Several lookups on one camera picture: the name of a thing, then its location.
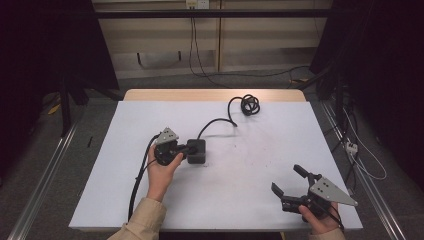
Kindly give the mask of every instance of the white table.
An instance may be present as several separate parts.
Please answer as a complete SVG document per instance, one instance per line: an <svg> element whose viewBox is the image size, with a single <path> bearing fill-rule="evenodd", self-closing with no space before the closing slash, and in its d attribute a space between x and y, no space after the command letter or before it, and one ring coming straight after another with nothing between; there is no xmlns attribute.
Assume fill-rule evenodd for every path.
<svg viewBox="0 0 424 240"><path fill-rule="evenodd" d="M197 101L190 99L190 96L196 98L193 97L196 90L152 90L155 91L173 91L171 98L185 95L189 101L157 101L154 98L155 101L129 101L137 100L131 98L119 103L69 225L71 228L84 231L119 229L127 221L134 178L151 137L170 127L180 136L179 143L186 143L196 138L210 120L227 117L229 98ZM255 91L266 100L284 93L299 94L284 90L207 92L243 96L243 93L255 95ZM197 98L207 100L209 95L203 92ZM260 104L259 114L245 117L238 102L233 102L231 114L238 127L216 122L203 133L206 163L190 165L183 162L177 169L164 199L168 212L163 231L309 228L300 215L283 212L280 200L271 191L271 183L275 182L286 195L300 197L307 193L308 182L293 171L294 164L323 174L346 192L310 104L301 98L299 102L277 100ZM136 203L145 196L147 184L146 174ZM362 228L354 207L339 205L339 210L346 229Z"/></svg>

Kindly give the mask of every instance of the hand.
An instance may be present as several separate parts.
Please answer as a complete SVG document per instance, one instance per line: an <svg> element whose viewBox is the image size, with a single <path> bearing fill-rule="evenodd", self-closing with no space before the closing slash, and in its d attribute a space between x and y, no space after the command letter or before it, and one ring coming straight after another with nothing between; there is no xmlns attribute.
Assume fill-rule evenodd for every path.
<svg viewBox="0 0 424 240"><path fill-rule="evenodd" d="M333 216L337 215L337 203L332 202L331 205L334 207L330 208L329 212L333 214ZM323 234L329 231L332 231L339 227L339 224L336 223L331 217L326 216L323 219L317 219L315 215L307 208L306 206L299 206L299 212L302 216L311 224L312 226L312 235Z"/></svg>
<svg viewBox="0 0 424 240"><path fill-rule="evenodd" d="M155 161L155 147L156 146L153 145L149 149L149 160L147 164ZM175 169L181 164L182 159L183 154L179 153L168 166L162 166L155 161L147 167L147 172L149 173L149 190L147 191L147 198L162 202L166 190L174 177Z"/></svg>

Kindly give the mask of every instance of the sleeve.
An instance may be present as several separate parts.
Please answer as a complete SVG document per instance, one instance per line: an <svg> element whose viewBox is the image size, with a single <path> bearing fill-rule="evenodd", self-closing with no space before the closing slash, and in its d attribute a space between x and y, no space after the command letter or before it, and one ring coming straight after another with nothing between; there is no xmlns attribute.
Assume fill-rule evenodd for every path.
<svg viewBox="0 0 424 240"><path fill-rule="evenodd" d="M345 240L345 237L342 230L340 230L340 228L336 228L327 233L309 235L309 240Z"/></svg>
<svg viewBox="0 0 424 240"><path fill-rule="evenodd" d="M130 221L124 224L109 240L157 240L165 215L166 208L162 203L143 198Z"/></svg>

